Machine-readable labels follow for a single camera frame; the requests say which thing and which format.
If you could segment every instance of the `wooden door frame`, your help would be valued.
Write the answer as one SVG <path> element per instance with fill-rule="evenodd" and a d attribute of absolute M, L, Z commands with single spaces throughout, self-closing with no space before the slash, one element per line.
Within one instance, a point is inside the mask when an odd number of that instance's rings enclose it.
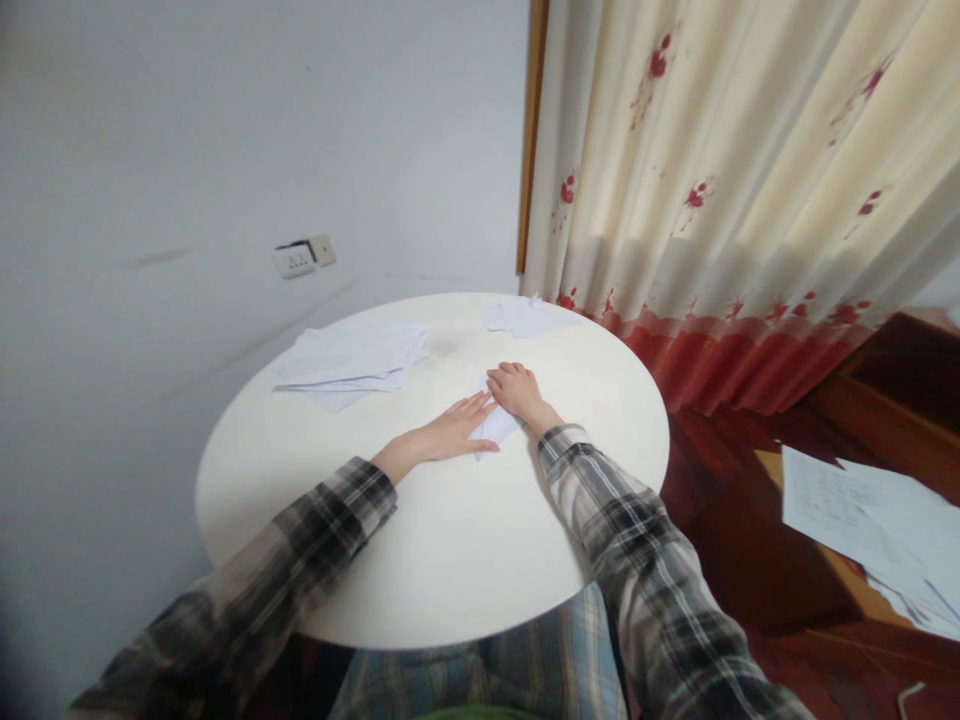
<path fill-rule="evenodd" d="M 517 274 L 527 266 L 527 234 L 530 230 L 530 197 L 533 166 L 537 156 L 537 125 L 540 120 L 540 90 L 543 57 L 547 47 L 550 0 L 530 0 L 530 40 L 527 47 L 527 99 L 523 120 L 523 165 L 520 172 L 520 228 L 517 241 Z"/>

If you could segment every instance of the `plaid pants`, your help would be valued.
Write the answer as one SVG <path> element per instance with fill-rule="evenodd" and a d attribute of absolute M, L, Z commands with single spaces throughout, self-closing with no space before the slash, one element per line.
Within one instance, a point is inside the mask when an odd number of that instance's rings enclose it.
<path fill-rule="evenodd" d="M 358 650 L 331 718 L 415 718 L 493 705 L 540 717 L 626 718 L 596 583 L 500 635 L 404 652 Z"/>

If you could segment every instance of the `curtain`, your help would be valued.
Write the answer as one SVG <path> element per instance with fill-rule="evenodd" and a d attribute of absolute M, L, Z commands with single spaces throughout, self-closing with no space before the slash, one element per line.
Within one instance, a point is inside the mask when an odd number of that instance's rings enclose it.
<path fill-rule="evenodd" d="M 670 411 L 809 392 L 960 254 L 960 2 L 553 0 L 523 293 Z"/>

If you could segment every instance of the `cable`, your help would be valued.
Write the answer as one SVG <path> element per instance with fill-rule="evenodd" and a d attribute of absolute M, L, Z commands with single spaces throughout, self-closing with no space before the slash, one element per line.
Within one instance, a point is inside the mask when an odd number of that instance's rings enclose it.
<path fill-rule="evenodd" d="M 916 695 L 918 692 L 923 690 L 926 686 L 927 686 L 926 683 L 917 683 L 913 687 L 909 687 L 903 692 L 901 692 L 899 695 L 897 695 L 897 707 L 900 708 L 900 720 L 909 720 L 909 718 L 907 718 L 907 708 L 905 707 L 907 698 L 910 697 L 911 695 Z"/>

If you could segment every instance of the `hand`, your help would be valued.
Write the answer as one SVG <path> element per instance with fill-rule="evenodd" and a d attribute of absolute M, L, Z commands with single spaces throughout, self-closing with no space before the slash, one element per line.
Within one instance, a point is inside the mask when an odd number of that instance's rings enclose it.
<path fill-rule="evenodd" d="M 500 448 L 490 440 L 469 439 L 470 433 L 497 409 L 496 402 L 487 405 L 489 400 L 490 393 L 478 392 L 455 402 L 435 420 L 395 437 L 370 462 L 396 485 L 422 462 L 472 452 L 498 452 Z"/>
<path fill-rule="evenodd" d="M 556 411 L 540 397 L 536 376 L 520 363 L 500 363 L 487 375 L 487 387 L 497 402 L 529 425 L 538 437 L 563 424 Z"/>

